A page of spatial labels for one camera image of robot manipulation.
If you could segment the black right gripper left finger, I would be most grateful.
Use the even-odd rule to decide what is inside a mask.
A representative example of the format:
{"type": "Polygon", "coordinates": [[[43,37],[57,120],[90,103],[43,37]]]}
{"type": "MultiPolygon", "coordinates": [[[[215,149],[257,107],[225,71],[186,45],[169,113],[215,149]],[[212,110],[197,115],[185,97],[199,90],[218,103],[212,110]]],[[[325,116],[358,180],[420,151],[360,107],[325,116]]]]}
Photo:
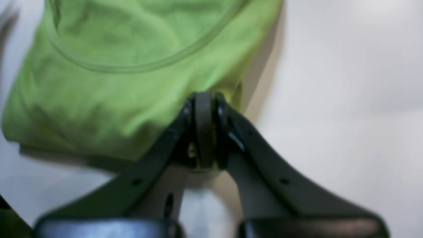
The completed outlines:
{"type": "Polygon", "coordinates": [[[187,175],[214,166],[213,98],[194,93],[134,165],[94,192],[40,218],[34,238],[183,238],[187,175]]]}

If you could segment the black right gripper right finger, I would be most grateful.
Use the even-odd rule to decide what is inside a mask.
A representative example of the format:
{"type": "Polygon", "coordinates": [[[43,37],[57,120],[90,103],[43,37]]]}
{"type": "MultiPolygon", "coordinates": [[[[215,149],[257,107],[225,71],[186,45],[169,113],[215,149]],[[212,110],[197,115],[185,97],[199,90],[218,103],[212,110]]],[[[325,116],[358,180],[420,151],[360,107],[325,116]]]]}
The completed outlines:
{"type": "Polygon", "coordinates": [[[239,238],[388,238],[383,219],[317,185],[285,161],[258,130],[214,96],[216,158],[237,184],[239,238]]]}

